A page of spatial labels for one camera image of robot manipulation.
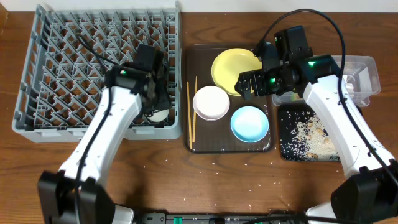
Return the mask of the pink bowl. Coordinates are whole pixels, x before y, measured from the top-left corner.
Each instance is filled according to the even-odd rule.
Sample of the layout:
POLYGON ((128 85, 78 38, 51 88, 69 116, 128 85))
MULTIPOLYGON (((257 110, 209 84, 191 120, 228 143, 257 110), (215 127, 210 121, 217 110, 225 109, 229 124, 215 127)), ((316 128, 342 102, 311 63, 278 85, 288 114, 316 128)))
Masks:
POLYGON ((216 121, 227 114, 230 106, 228 94, 217 86, 205 86, 193 97, 197 115, 206 121, 216 121))

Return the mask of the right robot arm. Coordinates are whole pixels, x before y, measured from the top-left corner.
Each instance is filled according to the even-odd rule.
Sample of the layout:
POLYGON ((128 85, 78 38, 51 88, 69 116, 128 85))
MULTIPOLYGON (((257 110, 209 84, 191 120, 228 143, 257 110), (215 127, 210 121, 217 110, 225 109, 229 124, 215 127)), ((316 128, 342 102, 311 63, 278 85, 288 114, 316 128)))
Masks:
POLYGON ((370 130, 352 101, 343 65, 314 55, 303 27, 282 30, 275 43, 254 49, 262 67, 240 73, 235 90, 245 99, 296 92, 316 113, 338 152, 345 181, 330 201, 309 208, 310 223, 373 223, 397 215, 397 161, 370 130))

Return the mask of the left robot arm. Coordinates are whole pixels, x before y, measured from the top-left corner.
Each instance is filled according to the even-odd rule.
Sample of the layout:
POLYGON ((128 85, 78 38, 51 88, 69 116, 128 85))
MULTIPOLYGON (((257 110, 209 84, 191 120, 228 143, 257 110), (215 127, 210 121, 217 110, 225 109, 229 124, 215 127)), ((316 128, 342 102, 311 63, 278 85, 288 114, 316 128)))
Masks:
POLYGON ((134 211, 105 190, 111 164, 135 119, 171 107, 163 53, 138 46, 132 62, 106 72, 106 88, 85 135, 57 173, 45 171, 38 191, 45 223, 132 223, 134 211))

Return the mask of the white napkin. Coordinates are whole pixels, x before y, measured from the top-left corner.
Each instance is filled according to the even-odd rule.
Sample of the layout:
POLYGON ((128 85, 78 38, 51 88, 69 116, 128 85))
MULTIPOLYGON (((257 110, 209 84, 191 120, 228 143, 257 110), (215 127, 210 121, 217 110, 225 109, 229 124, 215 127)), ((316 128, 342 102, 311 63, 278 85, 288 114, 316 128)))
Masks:
POLYGON ((354 97, 354 85, 352 83, 346 83, 346 89, 351 98, 354 97))

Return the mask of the light blue bowl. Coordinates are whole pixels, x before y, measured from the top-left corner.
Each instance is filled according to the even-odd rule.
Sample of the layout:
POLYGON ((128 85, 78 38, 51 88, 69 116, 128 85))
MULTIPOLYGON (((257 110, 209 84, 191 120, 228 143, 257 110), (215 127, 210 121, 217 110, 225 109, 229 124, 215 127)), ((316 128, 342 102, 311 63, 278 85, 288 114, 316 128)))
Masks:
POLYGON ((269 132, 269 120, 265 112, 254 106, 237 109, 230 121, 232 133, 242 142, 255 143, 269 132))

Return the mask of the light green cup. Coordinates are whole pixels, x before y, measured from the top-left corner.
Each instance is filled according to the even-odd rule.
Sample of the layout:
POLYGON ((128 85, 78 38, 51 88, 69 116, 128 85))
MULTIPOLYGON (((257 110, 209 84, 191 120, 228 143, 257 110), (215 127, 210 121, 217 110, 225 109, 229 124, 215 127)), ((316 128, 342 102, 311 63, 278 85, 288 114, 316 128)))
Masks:
POLYGON ((158 111, 158 112, 154 113, 152 116, 147 116, 146 118, 151 122, 159 123, 159 122, 165 120, 168 117, 168 115, 169 115, 169 109, 166 109, 166 110, 158 111))

